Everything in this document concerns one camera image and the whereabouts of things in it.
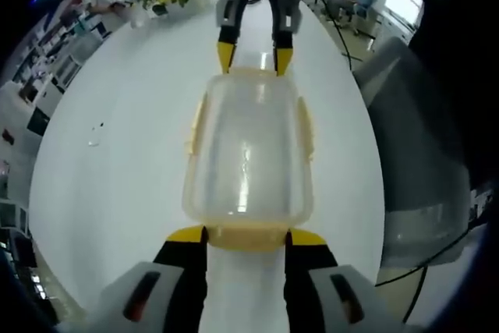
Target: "round table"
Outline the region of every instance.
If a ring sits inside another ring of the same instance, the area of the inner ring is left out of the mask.
[[[314,128],[314,211],[303,228],[325,238],[339,264],[375,282],[384,194],[373,128],[344,57],[300,8],[287,74]],[[271,56],[270,25],[268,4],[248,7],[235,63]],[[220,73],[218,31],[212,7],[183,22],[125,25],[80,70],[49,123],[30,230],[83,308],[134,264],[152,261],[169,234],[196,224],[182,210],[186,141],[206,84]]]

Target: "black cable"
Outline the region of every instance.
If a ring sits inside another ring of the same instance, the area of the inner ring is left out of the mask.
[[[414,310],[414,306],[416,305],[419,294],[421,294],[421,290],[423,289],[423,284],[424,280],[426,279],[426,273],[428,272],[428,266],[423,268],[423,272],[421,272],[421,277],[419,278],[418,282],[418,287],[416,289],[416,292],[414,293],[414,296],[412,297],[411,304],[409,305],[409,308],[407,309],[407,312],[404,315],[404,318],[402,319],[402,323],[407,323],[407,320],[411,316],[412,310]]]
[[[321,0],[321,1],[324,3],[324,9],[327,13],[327,16],[331,19],[331,21],[333,21],[333,24],[336,27],[338,34],[340,34],[340,39],[342,40],[343,47],[345,47],[345,52],[346,52],[347,58],[349,59],[349,68],[350,68],[350,70],[352,70],[352,58],[350,56],[349,48],[346,47],[345,39],[343,39],[342,31],[341,31],[340,27],[338,26],[338,24],[336,23],[336,20],[334,19],[334,17],[331,15],[331,11],[327,7],[326,0]]]
[[[417,271],[419,271],[420,269],[428,266],[433,260],[437,259],[442,253],[448,251],[453,246],[455,246],[459,241],[461,241],[463,238],[465,238],[468,235],[468,233],[471,232],[471,229],[472,229],[471,227],[468,228],[458,238],[456,238],[454,241],[452,241],[451,243],[449,243],[448,245],[446,245],[446,247],[444,247],[442,250],[440,250],[437,253],[435,253],[432,257],[429,257],[428,259],[424,260],[420,265],[418,265],[416,268],[412,269],[411,271],[406,272],[403,275],[400,275],[398,277],[392,278],[391,280],[380,282],[379,284],[376,284],[375,286],[376,287],[383,286],[383,285],[386,285],[386,284],[391,284],[392,282],[395,282],[395,281],[398,281],[398,280],[402,280],[403,278],[406,278],[407,276],[410,276],[413,273],[416,273]]]

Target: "plastic food container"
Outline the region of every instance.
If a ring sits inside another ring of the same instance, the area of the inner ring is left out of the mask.
[[[274,249],[312,212],[312,152],[289,78],[244,68],[216,76],[193,125],[184,209],[214,246]]]

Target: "white table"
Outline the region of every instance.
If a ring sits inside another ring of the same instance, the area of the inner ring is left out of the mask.
[[[384,194],[373,129],[340,51],[301,9],[288,74],[315,130],[315,207],[303,227],[327,240],[339,264],[375,282]],[[270,8],[246,12],[253,15],[243,21],[235,63],[259,60],[252,49],[271,56]],[[80,70],[50,121],[31,187],[30,230],[84,308],[138,261],[151,261],[167,235],[195,224],[182,210],[185,142],[207,81],[220,73],[217,39],[213,10],[174,26],[125,25]]]

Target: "floor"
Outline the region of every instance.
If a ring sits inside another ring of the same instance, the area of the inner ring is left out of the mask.
[[[326,27],[333,41],[342,51],[345,60],[348,61],[345,46],[343,45],[334,24],[325,19],[322,19],[321,22]],[[372,39],[363,35],[356,36],[348,27],[342,29],[342,36],[352,59],[352,70],[355,70],[363,61],[367,60],[372,55],[373,52],[370,50]],[[64,325],[80,324],[86,316],[85,311],[78,306],[67,292],[65,292],[64,288],[58,283],[57,278],[51,273],[50,267],[44,261],[42,254],[36,248],[35,253],[39,263],[38,273],[41,277],[41,282],[44,284],[46,293],[52,300],[60,320],[64,321]],[[407,271],[407,269],[381,269],[378,276],[378,282],[392,279]],[[397,317],[400,320],[406,317],[408,310],[411,308],[413,297],[417,294],[421,277],[422,272],[419,271],[400,281],[377,288],[377,291],[385,301],[388,310],[393,313],[394,317]]]

